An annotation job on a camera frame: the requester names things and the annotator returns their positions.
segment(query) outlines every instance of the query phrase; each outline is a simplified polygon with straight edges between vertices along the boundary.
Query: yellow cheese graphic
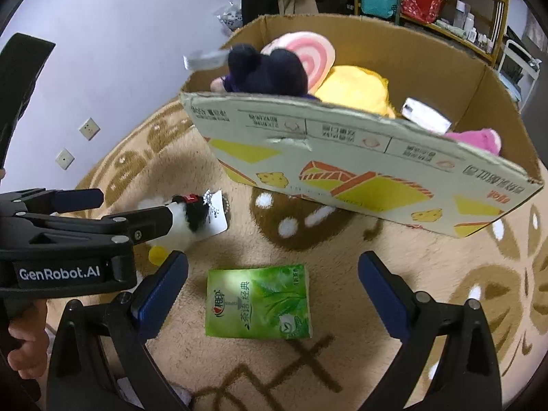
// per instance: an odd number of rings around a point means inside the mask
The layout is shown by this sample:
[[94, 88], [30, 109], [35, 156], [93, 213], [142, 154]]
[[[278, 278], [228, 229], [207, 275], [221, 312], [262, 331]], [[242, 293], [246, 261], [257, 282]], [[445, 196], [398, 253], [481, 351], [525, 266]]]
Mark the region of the yellow cheese graphic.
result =
[[411, 219], [416, 222], [436, 222], [443, 216], [442, 209], [416, 211], [411, 214]]
[[232, 168], [230, 165], [224, 163], [222, 160], [219, 160], [223, 168], [225, 169], [225, 172], [229, 178], [231, 178], [234, 182], [239, 182], [240, 184], [246, 184], [256, 187], [257, 184], [255, 181], [247, 176], [245, 174], [240, 173], [235, 168]]
[[273, 171], [272, 173], [257, 173], [257, 177], [263, 184], [276, 188], [286, 188], [289, 184], [287, 178], [279, 171]]
[[272, 148], [239, 144], [237, 142], [228, 142], [221, 139], [211, 139], [209, 145], [249, 164], [255, 164], [282, 153]]
[[374, 171], [350, 179], [332, 190], [331, 195], [374, 212], [393, 210], [434, 197], [431, 192], [415, 182], [380, 175]]
[[475, 199], [465, 198], [461, 195], [455, 195], [453, 198], [461, 215], [499, 216], [504, 213], [504, 210], [498, 207]]
[[468, 224], [456, 224], [453, 226], [453, 230], [459, 238], [465, 238], [474, 232], [484, 228], [489, 222], [471, 222]]
[[336, 187], [350, 181], [356, 175], [338, 167], [311, 160], [301, 170], [299, 179], [307, 185], [330, 192]]

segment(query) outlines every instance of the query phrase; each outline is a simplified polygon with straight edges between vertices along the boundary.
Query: bottle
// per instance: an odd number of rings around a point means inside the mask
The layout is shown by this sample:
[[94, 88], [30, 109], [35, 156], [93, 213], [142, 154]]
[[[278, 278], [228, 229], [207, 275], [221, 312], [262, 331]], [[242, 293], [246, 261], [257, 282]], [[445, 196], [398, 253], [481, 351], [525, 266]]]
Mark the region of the bottle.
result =
[[470, 31], [472, 30], [473, 27], [474, 27], [474, 14], [469, 13], [466, 16], [466, 21], [464, 22], [464, 32], [466, 32], [467, 37], [470, 34]]
[[464, 20], [466, 18], [466, 4], [464, 1], [457, 1], [457, 10], [455, 11], [455, 19], [453, 26], [459, 29], [464, 28]]
[[477, 36], [478, 36], [478, 31], [476, 31], [475, 28], [472, 28], [472, 30], [470, 31], [470, 34], [468, 35], [468, 41], [475, 43]]
[[482, 34], [482, 35], [480, 36], [479, 41], [478, 41], [479, 47], [480, 47], [481, 49], [483, 49], [484, 51], [486, 51], [486, 52], [487, 52], [487, 41], [488, 41], [488, 40], [487, 40], [487, 35], [485, 35], [485, 34]]

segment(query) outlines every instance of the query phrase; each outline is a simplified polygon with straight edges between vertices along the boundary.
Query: cardboard box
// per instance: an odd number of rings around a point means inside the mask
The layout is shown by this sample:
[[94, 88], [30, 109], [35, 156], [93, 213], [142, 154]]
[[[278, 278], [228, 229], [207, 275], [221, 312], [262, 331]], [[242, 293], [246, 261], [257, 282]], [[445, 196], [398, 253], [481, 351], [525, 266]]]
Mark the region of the cardboard box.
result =
[[520, 206], [543, 187], [520, 116], [493, 71], [447, 43], [366, 17], [268, 16], [226, 46], [261, 49], [287, 32], [327, 37], [335, 65], [389, 80], [400, 109], [413, 97], [453, 131], [491, 127], [501, 157], [429, 133], [405, 120], [290, 97], [214, 94], [227, 69], [196, 72], [180, 101], [235, 181], [455, 237]]

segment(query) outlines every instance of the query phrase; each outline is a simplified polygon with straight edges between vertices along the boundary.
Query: black and white plush toy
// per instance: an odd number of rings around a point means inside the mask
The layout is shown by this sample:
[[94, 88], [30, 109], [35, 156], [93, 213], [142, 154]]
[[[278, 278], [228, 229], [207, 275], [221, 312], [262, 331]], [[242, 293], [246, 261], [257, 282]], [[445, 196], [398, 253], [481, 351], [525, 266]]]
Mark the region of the black and white plush toy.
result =
[[168, 255], [178, 250], [185, 252], [197, 241], [197, 232], [204, 226], [209, 214], [207, 197], [198, 195], [174, 196], [171, 202], [165, 203], [161, 198], [145, 199], [138, 205], [139, 209], [166, 206], [173, 215], [173, 224], [168, 234], [148, 241], [152, 246], [149, 261], [161, 266]]

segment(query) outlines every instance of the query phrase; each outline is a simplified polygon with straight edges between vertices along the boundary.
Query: stuffed toy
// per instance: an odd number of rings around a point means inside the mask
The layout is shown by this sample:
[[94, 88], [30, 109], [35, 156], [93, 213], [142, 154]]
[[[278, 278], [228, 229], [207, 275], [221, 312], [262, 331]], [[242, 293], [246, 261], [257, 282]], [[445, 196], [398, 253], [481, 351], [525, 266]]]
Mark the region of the stuffed toy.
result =
[[261, 54], [270, 55], [279, 48], [294, 52], [299, 57], [308, 76], [310, 94], [321, 86], [335, 63], [335, 48], [328, 39], [315, 32], [284, 34], [262, 48]]
[[230, 51], [228, 75], [215, 79], [211, 90], [315, 98], [308, 94], [308, 76], [295, 53], [275, 49], [264, 55], [244, 43]]
[[396, 118], [388, 100], [388, 80], [365, 68], [333, 67], [315, 95], [325, 103]]
[[152, 247], [149, 251], [149, 261], [155, 266], [161, 266], [174, 250], [185, 252], [197, 241], [197, 232], [205, 224], [209, 214], [209, 204], [198, 195], [174, 196], [169, 203], [163, 203], [160, 198], [145, 199], [139, 203], [139, 209], [166, 206], [173, 215], [173, 223], [168, 234], [147, 242]]
[[457, 142], [464, 142], [476, 148], [481, 148], [497, 156], [502, 149], [502, 140], [497, 131], [492, 128], [484, 128], [479, 131], [464, 131], [463, 133], [445, 133], [444, 136]]

